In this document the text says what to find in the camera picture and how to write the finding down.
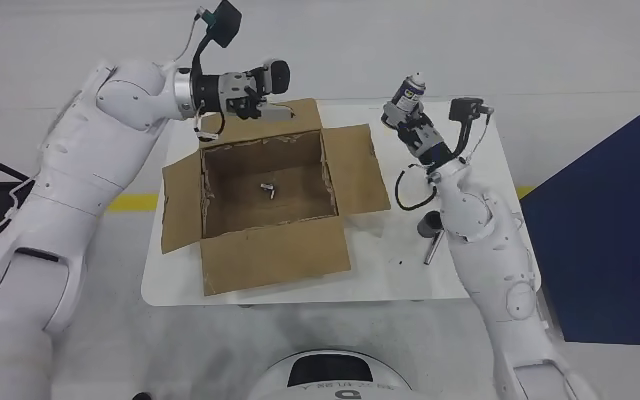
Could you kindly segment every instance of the yellow floor stripe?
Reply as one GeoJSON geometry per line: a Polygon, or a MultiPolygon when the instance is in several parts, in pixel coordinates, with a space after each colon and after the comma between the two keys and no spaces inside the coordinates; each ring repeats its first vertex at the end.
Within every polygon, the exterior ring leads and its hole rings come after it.
{"type": "Polygon", "coordinates": [[[516,193],[518,194],[518,198],[521,199],[524,196],[531,193],[531,191],[535,189],[535,186],[518,186],[516,187],[516,193]]]}
{"type": "MultiPolygon", "coordinates": [[[[518,198],[521,199],[534,189],[533,186],[516,188],[518,198]]],[[[153,193],[121,194],[108,208],[109,212],[139,212],[154,211],[158,203],[158,195],[153,193]]]]}

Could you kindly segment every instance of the black cable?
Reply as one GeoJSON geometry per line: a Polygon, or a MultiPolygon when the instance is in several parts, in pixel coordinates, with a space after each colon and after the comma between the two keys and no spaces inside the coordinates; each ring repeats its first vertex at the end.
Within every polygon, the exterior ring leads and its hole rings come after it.
{"type": "Polygon", "coordinates": [[[224,125],[226,124],[226,121],[224,119],[224,113],[222,111],[220,111],[220,118],[222,118],[222,121],[220,121],[220,128],[218,128],[216,135],[219,135],[222,133],[222,131],[224,130],[224,125]]]}
{"type": "MultiPolygon", "coordinates": [[[[419,167],[420,165],[418,164],[411,164],[409,165],[409,168],[412,167],[419,167]]],[[[431,193],[431,195],[429,197],[427,197],[425,200],[421,201],[418,204],[414,204],[412,206],[405,206],[404,204],[402,204],[402,202],[400,201],[400,196],[399,196],[399,188],[400,188],[400,180],[402,179],[402,177],[404,176],[405,172],[407,172],[407,170],[402,170],[402,172],[400,172],[400,175],[398,175],[398,179],[396,179],[396,189],[395,189],[395,194],[396,194],[396,203],[398,203],[398,207],[400,207],[402,210],[404,211],[413,211],[416,210],[420,207],[424,207],[427,204],[429,204],[431,202],[431,200],[433,200],[436,197],[436,194],[438,194],[438,189],[436,189],[436,187],[433,187],[433,192],[431,193]]]]}

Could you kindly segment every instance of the small metal object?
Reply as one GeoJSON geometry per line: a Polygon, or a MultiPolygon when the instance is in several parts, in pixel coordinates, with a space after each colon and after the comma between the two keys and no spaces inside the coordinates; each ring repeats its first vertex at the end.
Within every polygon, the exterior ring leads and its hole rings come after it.
{"type": "Polygon", "coordinates": [[[271,192],[269,199],[273,200],[273,197],[276,195],[276,187],[273,183],[261,183],[260,188],[265,192],[271,192]]]}
{"type": "Polygon", "coordinates": [[[431,239],[431,247],[429,247],[429,250],[427,250],[427,255],[424,258],[425,265],[431,264],[431,260],[433,260],[433,256],[436,254],[436,250],[438,249],[443,236],[444,230],[440,230],[438,231],[438,233],[436,233],[433,239],[431,239]]]}
{"type": "Polygon", "coordinates": [[[440,213],[436,210],[429,211],[418,223],[418,233],[423,238],[431,239],[429,249],[424,258],[424,264],[429,265],[444,236],[440,213]]]}

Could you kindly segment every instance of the metal rod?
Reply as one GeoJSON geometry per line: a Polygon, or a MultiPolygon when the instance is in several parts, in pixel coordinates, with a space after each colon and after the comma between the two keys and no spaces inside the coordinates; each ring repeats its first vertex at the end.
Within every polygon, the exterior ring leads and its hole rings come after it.
{"type": "Polygon", "coordinates": [[[433,239],[431,239],[431,247],[429,247],[429,250],[427,250],[427,255],[424,258],[425,265],[431,264],[431,260],[433,260],[433,256],[436,254],[436,250],[438,249],[443,236],[444,230],[440,230],[438,231],[438,233],[436,233],[433,239]]]}

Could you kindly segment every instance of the white table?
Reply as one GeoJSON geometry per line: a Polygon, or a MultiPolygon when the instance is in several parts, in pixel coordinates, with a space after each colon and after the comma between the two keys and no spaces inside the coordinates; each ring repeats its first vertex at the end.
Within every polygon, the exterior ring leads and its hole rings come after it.
{"type": "MultiPolygon", "coordinates": [[[[395,204],[393,189],[400,171],[415,162],[395,132],[380,122],[383,101],[359,104],[319,102],[325,128],[368,123],[380,163],[392,209],[379,213],[352,216],[347,219],[345,234],[352,270],[307,279],[295,283],[241,290],[205,297],[202,288],[200,244],[195,243],[163,255],[160,251],[164,188],[160,188],[149,252],[142,279],[142,297],[154,306],[307,303],[385,300],[424,300],[466,298],[448,251],[446,238],[440,244],[430,265],[424,265],[428,240],[416,232],[416,224],[429,210],[438,207],[434,201],[421,209],[406,212],[395,204]]],[[[448,120],[449,103],[425,103],[425,112],[451,148],[455,147],[460,125],[448,120]]],[[[484,123],[476,121],[468,149],[480,137],[484,123]]],[[[198,148],[190,122],[173,125],[166,165],[172,164],[198,148]]],[[[507,166],[495,124],[473,157],[476,179],[501,192],[513,211],[520,211],[511,174],[507,166]]],[[[400,196],[404,203],[414,204],[430,192],[424,174],[412,168],[403,178],[400,196]]],[[[523,226],[520,233],[529,248],[531,242],[523,226]]],[[[540,287],[537,263],[536,289],[540,287]]]]}

